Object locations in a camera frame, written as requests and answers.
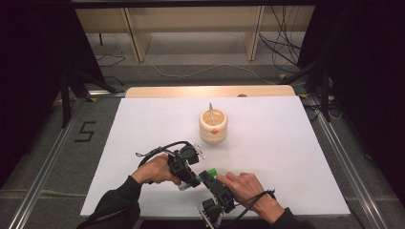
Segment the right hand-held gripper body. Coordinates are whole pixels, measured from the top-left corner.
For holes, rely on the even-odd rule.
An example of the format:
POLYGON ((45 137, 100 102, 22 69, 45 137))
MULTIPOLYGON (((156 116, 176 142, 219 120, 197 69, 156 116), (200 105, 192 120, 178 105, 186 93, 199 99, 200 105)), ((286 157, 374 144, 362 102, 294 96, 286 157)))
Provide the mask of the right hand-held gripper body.
POLYGON ((214 197, 205 200, 198 211, 209 229, 219 229, 223 215, 230 213, 235 208, 234 196, 218 180, 205 181, 204 185, 214 197))

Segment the white table cover board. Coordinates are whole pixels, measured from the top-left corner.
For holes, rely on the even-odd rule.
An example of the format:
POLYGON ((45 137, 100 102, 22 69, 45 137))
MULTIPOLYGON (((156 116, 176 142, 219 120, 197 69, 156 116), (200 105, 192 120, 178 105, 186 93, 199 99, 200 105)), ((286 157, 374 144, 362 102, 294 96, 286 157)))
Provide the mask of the white table cover board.
POLYGON ((84 201, 90 216, 105 192, 116 189, 159 146, 201 146, 195 173, 253 173, 296 216, 340 217, 348 206, 296 96, 124 98, 84 201), (208 108, 228 117, 227 136, 217 145, 202 141, 200 115, 208 108))

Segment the black metal stand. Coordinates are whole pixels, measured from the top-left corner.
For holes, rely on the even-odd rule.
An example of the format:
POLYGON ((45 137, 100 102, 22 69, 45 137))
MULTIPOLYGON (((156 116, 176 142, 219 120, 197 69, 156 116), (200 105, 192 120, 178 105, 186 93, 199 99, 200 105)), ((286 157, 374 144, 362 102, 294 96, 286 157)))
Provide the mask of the black metal stand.
POLYGON ((293 76, 284 79, 281 85, 289 85, 290 83, 305 76, 305 90, 307 93, 314 93, 316 90, 321 92, 320 113, 330 122, 329 115, 329 70, 323 60, 315 60, 305 68, 295 73, 293 76))

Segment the beige wooden desk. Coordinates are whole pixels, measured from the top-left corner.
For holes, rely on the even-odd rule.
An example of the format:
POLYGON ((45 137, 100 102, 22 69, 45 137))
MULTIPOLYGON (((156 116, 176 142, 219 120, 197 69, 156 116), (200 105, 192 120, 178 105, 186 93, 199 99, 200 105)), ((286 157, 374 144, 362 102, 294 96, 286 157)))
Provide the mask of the beige wooden desk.
POLYGON ((126 33, 141 62, 156 32, 225 32, 243 35, 246 56, 255 59, 261 31, 306 31, 314 6, 79 9, 87 33, 126 33))

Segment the black tripod stand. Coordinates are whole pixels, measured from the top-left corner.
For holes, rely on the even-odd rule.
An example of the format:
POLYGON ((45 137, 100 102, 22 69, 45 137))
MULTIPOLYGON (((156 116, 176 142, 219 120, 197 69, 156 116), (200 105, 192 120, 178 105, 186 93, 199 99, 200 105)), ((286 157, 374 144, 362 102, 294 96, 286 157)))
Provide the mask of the black tripod stand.
POLYGON ((84 98, 90 94, 85 86, 86 83, 90 82, 110 94, 122 93, 122 90, 109 86, 103 80, 91 77, 89 74, 75 68, 67 68, 60 76, 59 82, 63 110, 63 128, 68 125, 72 117, 70 92, 73 92, 79 98, 84 98))

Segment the black curtain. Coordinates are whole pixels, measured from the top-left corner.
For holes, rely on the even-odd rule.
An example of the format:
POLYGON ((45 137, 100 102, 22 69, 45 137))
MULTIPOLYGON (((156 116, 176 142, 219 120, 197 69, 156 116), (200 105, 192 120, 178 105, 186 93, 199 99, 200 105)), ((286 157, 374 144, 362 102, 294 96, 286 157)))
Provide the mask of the black curtain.
POLYGON ((0 187, 29 150, 69 77, 104 80, 72 0, 0 0, 0 187))
POLYGON ((301 66, 320 57, 343 16, 347 21, 324 59, 332 91, 405 206, 405 0, 320 0, 301 66))

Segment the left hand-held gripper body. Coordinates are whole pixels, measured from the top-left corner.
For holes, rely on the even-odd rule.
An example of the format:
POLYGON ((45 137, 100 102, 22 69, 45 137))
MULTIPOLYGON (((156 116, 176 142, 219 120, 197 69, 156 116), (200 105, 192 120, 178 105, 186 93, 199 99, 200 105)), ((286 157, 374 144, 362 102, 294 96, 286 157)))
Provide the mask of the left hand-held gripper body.
POLYGON ((198 144, 186 144, 169 156, 170 172, 180 180, 196 180, 197 176, 190 168, 203 158, 203 151, 198 144))

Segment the cream ribbed pen holder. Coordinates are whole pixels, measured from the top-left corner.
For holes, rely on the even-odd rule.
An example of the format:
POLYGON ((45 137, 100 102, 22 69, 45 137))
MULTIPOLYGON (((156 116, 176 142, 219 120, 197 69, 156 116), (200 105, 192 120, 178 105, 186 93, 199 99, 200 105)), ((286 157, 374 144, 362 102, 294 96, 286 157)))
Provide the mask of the cream ribbed pen holder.
POLYGON ((211 123, 209 109, 203 112, 199 118, 200 138, 211 145, 223 142, 227 137, 228 117, 225 112, 214 110, 216 125, 211 123))

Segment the aluminium floor rail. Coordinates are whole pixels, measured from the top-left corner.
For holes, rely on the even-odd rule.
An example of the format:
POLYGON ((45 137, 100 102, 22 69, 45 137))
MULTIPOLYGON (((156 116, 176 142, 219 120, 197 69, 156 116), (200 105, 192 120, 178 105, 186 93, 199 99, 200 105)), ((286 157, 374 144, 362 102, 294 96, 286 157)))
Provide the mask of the aluminium floor rail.
POLYGON ((23 229, 25 226, 84 103, 84 98, 71 103, 73 110, 65 124, 57 121, 62 116, 61 105, 53 106, 51 117, 39 131, 30 150, 17 163, 6 186, 0 190, 0 200, 17 202, 6 229, 23 229))
POLYGON ((318 120, 372 229, 388 229, 386 220, 383 218, 377 204, 373 200, 365 182, 358 174, 331 123, 327 121, 324 114, 320 114, 318 120))

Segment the person's left hand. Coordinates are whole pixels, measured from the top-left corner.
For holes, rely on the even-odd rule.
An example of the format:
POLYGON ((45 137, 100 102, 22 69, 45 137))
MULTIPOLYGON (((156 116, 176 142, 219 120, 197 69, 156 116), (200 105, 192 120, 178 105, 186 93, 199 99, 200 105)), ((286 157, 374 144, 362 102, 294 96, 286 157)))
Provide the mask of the person's left hand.
POLYGON ((131 174, 131 177, 139 184, 150 182, 162 183, 164 181, 172 181, 175 185, 181 184, 181 180, 170 172, 168 155, 155 156, 137 168, 131 174))

